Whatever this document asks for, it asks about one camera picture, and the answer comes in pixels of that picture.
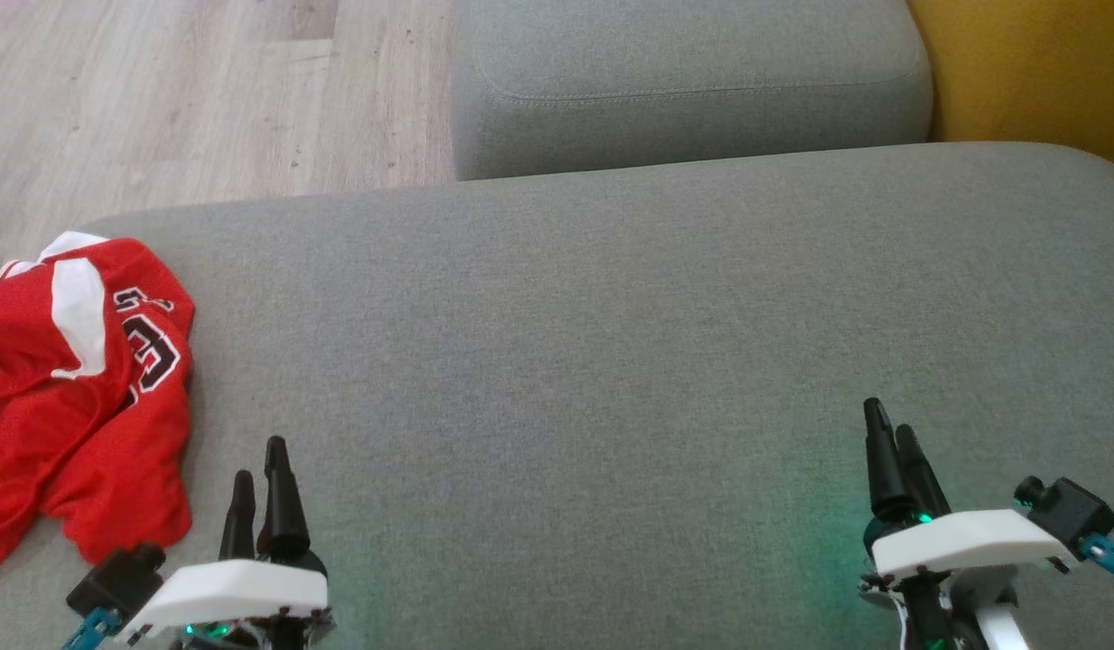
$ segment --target gray fabric surface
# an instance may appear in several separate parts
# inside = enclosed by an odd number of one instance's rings
[[[1027,474],[1114,505],[1114,166],[911,145],[100,222],[197,301],[195,525],[289,439],[331,649],[892,648],[863,604],[862,400],[959,510]],[[41,523],[0,649],[87,567]],[[1114,581],[1028,569],[1044,648],[1114,648]]]
[[[461,180],[920,143],[902,0],[463,0]]]

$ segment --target blue connector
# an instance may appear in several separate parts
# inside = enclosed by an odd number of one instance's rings
[[[1091,534],[1083,540],[1079,552],[1114,575],[1114,543],[1106,535]]]
[[[91,610],[87,619],[84,619],[84,623],[79,625],[78,630],[75,630],[71,638],[67,639],[62,650],[96,650],[104,642],[104,639],[113,637],[119,630],[120,620],[118,617],[104,608],[96,608]]]

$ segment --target yellow sofa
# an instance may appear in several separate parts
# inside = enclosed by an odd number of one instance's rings
[[[1039,140],[1114,162],[1114,0],[908,0],[936,140]]]

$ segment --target printed lettering on jersey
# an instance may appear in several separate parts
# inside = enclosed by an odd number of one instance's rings
[[[136,361],[144,367],[144,373],[137,382],[140,394],[156,390],[156,387],[176,370],[180,363],[180,353],[168,336],[155,322],[148,320],[147,316],[137,313],[127,318],[124,320],[124,330],[127,332],[128,343],[131,345],[133,357],[136,357]]]
[[[176,309],[176,304],[173,301],[166,301],[160,299],[149,300],[147,293],[144,293],[139,287],[129,287],[124,289],[124,291],[113,293],[111,299],[116,302],[116,311],[128,311],[140,307],[140,303],[149,301],[153,304],[157,304],[164,308],[164,311],[173,311]]]

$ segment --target wooden floor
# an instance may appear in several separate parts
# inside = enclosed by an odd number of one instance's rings
[[[452,180],[453,0],[0,0],[0,264],[120,211]]]

